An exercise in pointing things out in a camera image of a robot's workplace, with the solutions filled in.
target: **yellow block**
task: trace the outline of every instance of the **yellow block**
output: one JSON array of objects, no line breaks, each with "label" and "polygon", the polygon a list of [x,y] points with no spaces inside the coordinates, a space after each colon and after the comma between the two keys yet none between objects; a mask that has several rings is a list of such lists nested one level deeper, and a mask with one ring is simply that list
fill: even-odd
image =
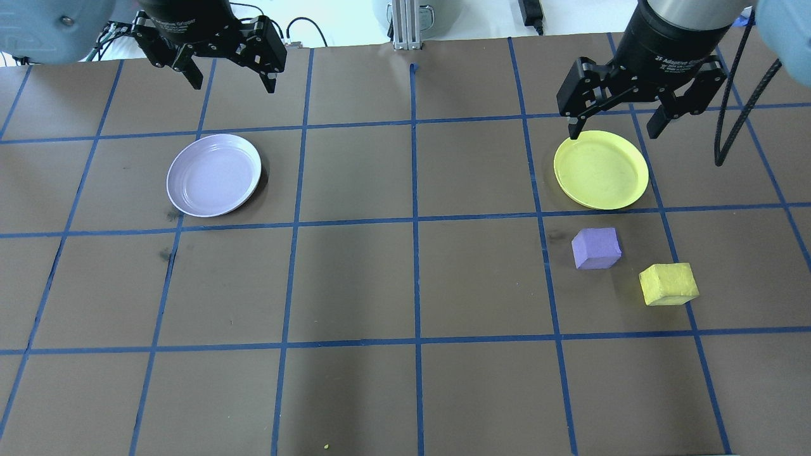
[{"label": "yellow block", "polygon": [[690,263],[650,266],[639,273],[639,282],[649,306],[679,306],[698,297]]}]

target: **blue tape grid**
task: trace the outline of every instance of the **blue tape grid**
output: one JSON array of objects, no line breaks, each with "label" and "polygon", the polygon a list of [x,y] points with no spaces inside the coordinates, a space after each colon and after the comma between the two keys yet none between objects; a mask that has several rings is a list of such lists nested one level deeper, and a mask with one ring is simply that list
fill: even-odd
[{"label": "blue tape grid", "polygon": [[555,302],[555,290],[552,286],[552,271],[549,264],[549,250],[547,248],[546,228],[543,224],[543,209],[541,208],[541,200],[538,194],[538,180],[535,176],[535,163],[532,155],[532,144],[530,142],[530,127],[527,122],[526,116],[526,103],[524,102],[524,89],[521,86],[521,74],[518,71],[518,61],[515,56],[515,47],[513,46],[513,39],[508,38],[507,44],[509,46],[510,59],[513,62],[513,74],[515,75],[515,85],[518,91],[518,103],[521,107],[521,125],[524,131],[524,145],[526,147],[526,160],[530,172],[530,181],[532,183],[532,197],[535,202],[535,216],[538,218],[538,232],[541,240],[541,252],[543,254],[543,272],[546,274],[547,293],[549,294],[549,309],[552,318],[552,330],[555,335],[555,349],[558,358],[558,371],[560,373],[560,388],[563,394],[564,413],[566,414],[566,425],[569,428],[569,446],[571,447],[572,454],[577,456],[577,436],[574,429],[574,418],[572,416],[572,402],[569,397],[569,380],[566,377],[566,361],[563,352],[563,341],[560,337],[560,322],[557,316],[557,305]]},{"label": "blue tape grid", "polygon": [[[203,98],[203,107],[200,109],[200,120],[197,123],[197,131],[195,139],[198,140],[203,135],[203,123],[205,122],[206,111],[208,110],[208,99],[211,95],[211,87],[214,84],[214,72],[217,70],[217,60],[212,60],[211,71],[208,74],[208,85],[206,86],[205,95]],[[144,418],[144,408],[146,407],[147,396],[149,393],[149,384],[152,381],[152,369],[155,367],[155,355],[157,354],[157,344],[161,337],[161,326],[163,325],[163,314],[166,310],[166,300],[169,298],[169,285],[172,282],[172,272],[174,271],[174,261],[178,254],[178,246],[180,245],[180,236],[183,227],[183,214],[178,216],[178,224],[174,229],[174,241],[172,242],[172,253],[169,255],[169,264],[166,266],[166,277],[163,282],[163,291],[161,292],[161,304],[158,307],[157,317],[155,319],[155,330],[152,333],[152,346],[149,347],[149,360],[147,362],[147,371],[144,374],[144,387],[141,389],[141,398],[138,401],[138,412],[135,415],[135,426],[132,429],[132,438],[130,440],[130,456],[135,456],[135,451],[138,448],[138,437],[141,432],[141,422]]]},{"label": "blue tape grid", "polygon": [[[611,38],[611,34],[607,34],[609,44],[613,49],[615,49],[613,40]],[[310,125],[307,122],[308,112],[309,112],[309,102],[310,102],[310,91],[311,91],[311,77],[312,77],[312,67],[313,67],[313,57],[314,53],[313,50],[310,51],[310,58],[309,58],[309,67],[307,70],[307,90],[305,96],[305,107],[304,107],[304,116],[303,116],[303,123],[302,125],[295,125],[295,126],[280,126],[280,127],[258,127],[258,128],[233,128],[233,129],[220,129],[220,130],[205,130],[204,126],[204,119],[206,110],[208,108],[208,98],[212,88],[212,82],[214,77],[214,72],[216,70],[216,61],[212,63],[211,74],[208,79],[208,87],[206,89],[206,94],[204,98],[203,109],[201,110],[200,114],[200,122],[198,124],[198,128],[196,131],[169,131],[169,132],[160,132],[160,133],[145,133],[145,134],[133,134],[133,135],[107,135],[103,136],[101,134],[101,130],[104,126],[104,122],[106,120],[106,116],[109,112],[109,108],[115,94],[115,89],[118,85],[118,81],[120,75],[122,73],[124,62],[120,62],[118,66],[118,70],[116,76],[114,78],[113,85],[110,89],[110,94],[107,100],[107,104],[105,105],[105,110],[102,115],[99,127],[97,129],[97,133],[94,136],[77,136],[77,137],[64,137],[64,138],[48,138],[48,139],[38,139],[38,140],[2,140],[3,135],[8,128],[8,125],[11,121],[11,116],[15,111],[15,108],[21,98],[25,85],[28,82],[28,78],[31,73],[31,67],[26,70],[25,76],[20,84],[19,90],[16,93],[14,102],[12,103],[11,109],[9,114],[7,115],[3,125],[2,130],[0,130],[0,145],[3,144],[31,144],[31,143],[49,143],[49,142],[62,142],[62,141],[76,141],[76,140],[92,140],[92,148],[90,153],[88,154],[88,159],[86,161],[84,172],[82,175],[82,179],[79,183],[79,188],[76,192],[76,197],[74,198],[73,205],[71,207],[71,212],[68,217],[65,230],[63,231],[56,231],[56,232],[42,232],[42,233],[10,233],[10,234],[0,234],[0,239],[14,239],[14,238],[60,238],[59,248],[57,250],[57,254],[54,258],[54,263],[51,268],[48,280],[46,282],[45,290],[43,291],[42,299],[37,309],[36,317],[34,320],[34,326],[32,327],[32,331],[29,335],[28,344],[24,350],[0,350],[0,355],[22,355],[22,359],[20,361],[20,365],[18,368],[17,376],[15,377],[15,382],[13,384],[10,397],[6,404],[6,409],[3,412],[2,421],[0,421],[0,438],[2,438],[2,434],[5,432],[6,424],[9,419],[9,415],[11,413],[11,408],[13,406],[15,396],[17,390],[19,389],[19,383],[22,379],[25,366],[28,362],[30,355],[71,355],[71,354],[90,354],[90,353],[149,353],[149,361],[148,361],[148,368],[144,378],[144,387],[141,394],[141,399],[139,402],[139,411],[136,418],[136,424],[133,431],[132,441],[131,441],[131,448],[130,448],[130,455],[135,454],[135,450],[137,448],[137,441],[140,429],[140,423],[143,418],[144,413],[144,405],[146,402],[146,398],[148,395],[148,386],[149,381],[152,375],[152,367],[154,365],[154,359],[156,353],[160,352],[190,352],[190,351],[234,351],[234,350],[261,350],[261,349],[278,349],[280,350],[280,363],[279,363],[279,373],[277,379],[277,396],[276,396],[276,404],[273,416],[273,431],[272,431],[272,454],[277,454],[277,444],[279,438],[279,421],[281,417],[281,398],[282,398],[282,391],[284,385],[284,373],[285,373],[285,359],[286,359],[286,351],[288,348],[318,348],[318,347],[326,347],[326,346],[387,346],[387,345],[414,345],[415,347],[415,370],[416,370],[416,396],[417,396],[417,425],[418,425],[418,454],[424,454],[424,426],[423,426],[423,384],[422,384],[422,345],[424,344],[443,344],[443,343],[495,343],[495,342],[537,342],[537,341],[549,341],[554,342],[556,344],[558,360],[559,360],[559,370],[560,370],[560,378],[561,378],[561,389],[562,394],[564,397],[564,409],[566,413],[566,420],[569,425],[569,439],[571,450],[573,454],[577,454],[577,441],[575,435],[575,427],[574,427],[574,420],[571,411],[571,405],[569,401],[569,389],[568,389],[568,382],[566,379],[566,371],[565,371],[565,361],[564,361],[564,352],[562,348],[562,341],[569,341],[569,340],[606,340],[606,339],[616,339],[616,338],[670,338],[670,337],[693,337],[697,351],[699,354],[699,359],[702,363],[702,371],[705,374],[705,379],[707,383],[707,389],[710,394],[710,401],[712,402],[713,410],[716,416],[716,421],[719,426],[719,435],[721,436],[721,440],[724,446],[724,450],[727,453],[731,453],[731,446],[729,444],[729,440],[727,434],[725,432],[723,426],[723,418],[721,416],[721,411],[719,409],[717,398],[715,397],[714,388],[712,385],[712,380],[710,376],[710,369],[706,362],[706,357],[704,356],[703,348],[702,348],[702,336],[717,336],[717,335],[737,335],[737,334],[768,334],[768,333],[808,333],[811,332],[811,326],[792,326],[792,327],[779,327],[779,328],[736,328],[736,329],[699,329],[697,327],[697,323],[695,321],[695,316],[693,314],[693,310],[691,305],[688,303],[686,306],[691,330],[686,331],[657,331],[657,332],[627,332],[627,333],[561,333],[560,332],[560,325],[557,320],[556,315],[556,306],[555,306],[555,297],[554,297],[554,290],[552,289],[552,278],[551,278],[551,270],[549,269],[549,262],[548,262],[548,251],[546,245],[546,236],[544,234],[544,227],[543,227],[543,219],[545,217],[566,217],[566,216],[588,216],[588,215],[597,215],[597,214],[605,214],[605,213],[659,213],[662,220],[663,225],[665,228],[665,232],[667,235],[667,241],[669,247],[672,252],[673,260],[678,261],[678,254],[676,252],[676,245],[672,238],[672,233],[670,231],[669,224],[667,223],[667,215],[669,213],[679,213],[679,212],[702,212],[702,211],[723,211],[723,210],[751,210],[751,209],[783,209],[787,214],[787,218],[789,220],[790,225],[792,226],[792,230],[796,236],[796,240],[800,246],[800,250],[802,251],[806,263],[811,269],[811,257],[809,257],[808,248],[805,246],[804,240],[800,236],[799,228],[797,227],[796,222],[792,216],[791,209],[792,208],[809,208],[811,207],[811,203],[809,202],[799,202],[799,203],[788,203],[778,185],[777,179],[775,177],[774,172],[771,169],[771,166],[768,162],[768,159],[763,151],[763,148],[760,144],[760,141],[757,137],[757,133],[753,127],[751,121],[747,121],[747,127],[751,136],[753,137],[753,141],[757,147],[757,151],[762,159],[763,165],[766,167],[766,170],[770,176],[770,179],[775,187],[775,191],[779,196],[779,203],[778,204],[735,204],[735,205],[717,205],[717,206],[696,206],[696,207],[665,207],[663,205],[661,195],[659,194],[658,185],[655,182],[655,176],[653,170],[650,170],[651,181],[653,183],[654,194],[656,196],[657,207],[656,208],[637,208],[637,209],[626,209],[620,211],[596,211],[596,210],[579,210],[579,211],[555,211],[555,212],[544,212],[541,208],[539,194],[538,194],[538,184],[535,177],[535,168],[534,168],[534,159],[532,156],[532,149],[531,143],[529,138],[529,129],[527,120],[530,118],[557,118],[559,115],[557,113],[545,113],[545,114],[527,114],[526,113],[526,105],[524,102],[523,97],[523,90],[521,86],[521,77],[518,71],[517,59],[515,55],[515,50],[513,48],[513,41],[511,38],[508,39],[508,47],[510,50],[510,56],[512,59],[513,64],[513,73],[515,75],[516,80],[516,87],[517,87],[517,95],[519,104],[521,107],[521,114],[520,115],[505,115],[505,116],[481,116],[481,117],[468,117],[468,118],[426,118],[426,119],[417,119],[417,106],[416,106],[416,87],[415,87],[415,72],[417,67],[415,65],[410,67],[410,89],[411,89],[411,119],[409,120],[401,120],[401,121],[392,121],[392,122],[367,122],[367,123],[330,123],[330,124],[318,124],[318,125]],[[723,61],[723,56],[721,56],[722,63],[726,66],[726,63]],[[737,106],[730,106],[730,110],[741,110],[743,102],[740,98],[740,94],[737,91],[737,88],[733,86],[733,93],[735,95]],[[766,105],[759,105],[756,107],[757,110],[771,110],[771,109],[794,109],[794,108],[806,108],[811,107],[811,103],[784,103],[784,104],[766,104]],[[717,107],[710,107],[708,110],[716,111],[719,108]],[[622,115],[622,114],[630,114],[635,129],[637,131],[637,136],[640,141],[642,152],[647,157],[647,149],[646,143],[644,138],[642,137],[642,130],[639,125],[638,115],[639,114],[647,114],[652,113],[654,110],[638,110],[633,105],[629,107],[627,110],[613,110],[608,111],[605,113],[601,113],[601,115]],[[458,215],[451,215],[451,216],[430,216],[430,217],[420,217],[418,215],[418,175],[417,175],[417,126],[420,124],[426,123],[467,123],[467,122],[487,122],[487,121],[496,121],[496,120],[521,120],[522,126],[524,129],[524,139],[526,144],[526,152],[527,152],[527,161],[528,167],[530,172],[530,179],[532,182],[532,189],[533,189],[533,197],[535,202],[536,211],[534,213],[492,213],[492,214],[458,214]],[[303,167],[304,167],[304,154],[306,148],[306,139],[307,139],[307,130],[308,129],[324,129],[324,128],[350,128],[350,127],[378,127],[378,126],[390,126],[390,125],[409,125],[411,126],[412,131],[412,190],[413,190],[413,217],[393,217],[393,218],[375,218],[375,219],[362,219],[362,220],[339,220],[339,221],[320,221],[320,222],[301,222],[299,221],[299,214],[300,214],[300,204],[301,204],[301,190],[302,190],[302,182],[303,182]],[[207,134],[215,134],[215,133],[241,133],[241,132],[249,132],[249,131],[284,131],[284,130],[295,130],[302,132],[302,143],[301,143],[301,151],[299,157],[299,169],[298,169],[298,187],[297,187],[297,194],[296,194],[296,205],[295,205],[295,216],[294,221],[289,223],[269,223],[269,224],[251,224],[251,225],[225,225],[225,226],[183,226],[182,217],[178,219],[178,224],[173,229],[155,229],[155,230],[99,230],[99,231],[71,231],[71,223],[73,217],[75,215],[76,208],[78,207],[79,198],[81,196],[82,190],[84,189],[84,183],[87,178],[87,174],[92,163],[93,156],[95,154],[98,142],[100,140],[116,140],[116,139],[130,139],[130,138],[141,138],[141,137],[155,137],[155,136],[184,136],[184,135],[195,135],[195,137],[200,138],[202,135]],[[485,336],[485,337],[450,337],[450,338],[423,338],[421,335],[420,329],[420,301],[419,301],[419,223],[421,222],[440,222],[440,221],[449,221],[449,220],[483,220],[483,219],[496,219],[496,218],[529,218],[535,217],[538,219],[539,224],[539,236],[542,243],[542,250],[543,250],[543,257],[544,257],[544,264],[545,264],[545,274],[547,279],[547,290],[549,293],[550,298],[550,307],[551,307],[551,314],[553,320],[553,330],[552,334],[526,334],[526,335],[504,335],[504,336]],[[338,225],[362,225],[362,224],[377,224],[377,223],[412,223],[414,227],[414,338],[395,338],[395,339],[358,339],[358,340],[340,340],[340,341],[322,341],[322,342],[288,342],[287,334],[289,331],[289,322],[290,322],[290,304],[292,299],[292,292],[293,292],[293,279],[294,279],[294,265],[295,265],[295,250],[296,250],[296,243],[298,239],[298,228],[302,226],[338,226]],[[174,259],[177,252],[177,248],[179,245],[180,236],[183,232],[188,231],[205,231],[205,230],[241,230],[241,229],[273,229],[273,228],[292,228],[293,229],[293,238],[291,240],[291,253],[290,253],[290,268],[289,268],[289,276],[288,276],[288,284],[287,284],[287,296],[285,298],[285,320],[284,320],[284,329],[283,329],[283,336],[282,342],[269,342],[269,343],[251,343],[251,344],[223,344],[223,345],[194,345],[194,346],[160,346],[158,345],[158,339],[161,330],[161,322],[163,311],[165,310],[165,301],[168,296],[169,291],[169,284],[171,281],[171,274],[174,268]],[[39,323],[41,320],[42,312],[45,309],[45,305],[48,299],[48,293],[53,283],[54,274],[56,268],[58,266],[59,259],[62,254],[62,250],[64,248],[64,244],[68,237],[74,236],[110,236],[110,235],[149,235],[149,234],[168,234],[173,233],[174,237],[174,244],[173,244],[173,251],[172,255],[169,260],[169,265],[167,266],[166,277],[165,277],[165,284],[163,293],[161,296],[161,306],[160,310],[156,319],[156,327],[153,334],[152,345],[151,346],[120,346],[120,347],[76,347],[76,348],[43,348],[37,349],[32,348],[32,344],[34,338],[36,337],[36,332],[39,327]]]},{"label": "blue tape grid", "polygon": [[293,220],[293,238],[290,241],[290,265],[287,269],[287,294],[285,296],[285,319],[281,331],[281,346],[279,354],[279,372],[276,380],[276,403],[273,412],[273,430],[271,434],[270,454],[276,456],[279,447],[279,427],[281,425],[281,400],[285,385],[285,366],[287,361],[288,334],[290,333],[290,305],[293,301],[293,275],[296,265],[296,247],[298,245],[298,220],[301,216],[302,184],[304,180],[304,158],[307,150],[307,124],[310,116],[310,91],[312,86],[312,63],[315,50],[310,49],[310,58],[307,64],[307,88],[304,93],[304,115],[302,119],[301,150],[298,154],[298,183],[296,184],[296,205]]},{"label": "blue tape grid", "polygon": [[[54,283],[54,275],[56,274],[56,268],[59,266],[59,259],[62,257],[62,251],[65,248],[65,242],[67,241],[67,233],[71,229],[71,223],[73,223],[73,217],[76,215],[76,208],[79,207],[79,198],[82,196],[82,190],[84,189],[84,184],[88,178],[88,172],[90,171],[90,165],[93,161],[93,156],[96,154],[96,147],[99,144],[99,137],[101,136],[101,129],[104,128],[104,123],[107,120],[107,114],[109,113],[109,107],[113,103],[113,95],[115,94],[115,89],[118,86],[118,80],[121,77],[121,71],[124,68],[124,62],[121,61],[118,63],[118,70],[115,73],[115,78],[113,79],[112,87],[109,91],[109,96],[107,97],[107,103],[104,108],[104,112],[101,115],[101,121],[99,121],[99,126],[96,130],[96,136],[93,140],[93,144],[90,148],[90,152],[88,154],[88,159],[84,163],[84,170],[82,171],[82,178],[79,181],[79,187],[76,189],[76,196],[73,198],[73,204],[71,206],[71,211],[67,216],[67,222],[65,222],[65,229],[62,232],[61,238],[59,240],[59,247],[56,251],[56,256],[54,257],[53,265],[51,266],[50,273],[48,274],[48,280],[45,282],[45,289],[42,292],[42,298],[40,299],[40,304],[36,309],[36,315],[34,316],[34,324],[31,328],[31,333],[28,335],[28,343],[26,344],[25,351],[23,353],[23,358],[20,360],[19,368],[17,369],[17,376],[14,379],[14,384],[11,387],[11,394],[9,394],[8,402],[6,403],[6,409],[2,415],[2,421],[0,421],[0,439],[2,439],[3,433],[6,431],[6,425],[8,424],[8,418],[11,414],[11,408],[14,405],[14,399],[17,395],[17,390],[19,389],[19,383],[23,379],[23,373],[25,372],[25,366],[28,363],[28,358],[31,355],[31,349],[33,347],[34,339],[36,338],[36,331],[40,327],[40,322],[42,320],[42,312],[45,310],[45,304],[48,302],[48,295],[50,293],[51,285]],[[19,91],[17,92],[17,96],[15,98],[15,102],[12,105],[12,111],[16,108],[16,103],[19,101],[20,97],[22,96],[24,90],[24,83],[28,80],[28,75],[30,75],[31,68],[28,68],[28,71],[25,74],[25,78],[23,79],[23,83],[20,85]],[[5,124],[3,125],[3,129],[8,126],[9,119],[13,112],[10,112],[8,118],[6,119]]]}]

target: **yellow plate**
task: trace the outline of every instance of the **yellow plate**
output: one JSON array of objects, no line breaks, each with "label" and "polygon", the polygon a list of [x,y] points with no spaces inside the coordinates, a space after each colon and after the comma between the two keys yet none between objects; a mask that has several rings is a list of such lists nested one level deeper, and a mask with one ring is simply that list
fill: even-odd
[{"label": "yellow plate", "polygon": [[607,131],[584,131],[555,153],[555,177],[576,202],[592,209],[620,209],[648,187],[645,158],[625,138]]}]

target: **dark stain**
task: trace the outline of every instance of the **dark stain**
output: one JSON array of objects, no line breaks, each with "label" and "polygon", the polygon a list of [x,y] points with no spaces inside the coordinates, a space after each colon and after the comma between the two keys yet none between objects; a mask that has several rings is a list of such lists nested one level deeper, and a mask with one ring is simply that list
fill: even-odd
[{"label": "dark stain", "polygon": [[176,222],[180,217],[180,211],[177,209],[171,209],[166,212],[166,221],[167,222]]},{"label": "dark stain", "polygon": [[547,237],[549,238],[549,242],[551,243],[565,241],[568,238],[566,233],[562,230],[549,230],[547,231]]},{"label": "dark stain", "polygon": [[161,253],[158,253],[158,256],[161,257],[161,260],[165,261],[166,263],[169,263],[169,260],[172,259],[172,249],[171,249],[171,247],[167,247],[167,248],[161,250]]}]

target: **purple block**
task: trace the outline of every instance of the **purple block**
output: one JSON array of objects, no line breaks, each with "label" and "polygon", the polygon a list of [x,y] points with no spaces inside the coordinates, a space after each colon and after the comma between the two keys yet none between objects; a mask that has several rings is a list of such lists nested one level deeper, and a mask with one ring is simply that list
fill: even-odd
[{"label": "purple block", "polygon": [[614,228],[585,228],[572,239],[578,269],[608,269],[622,257]]}]

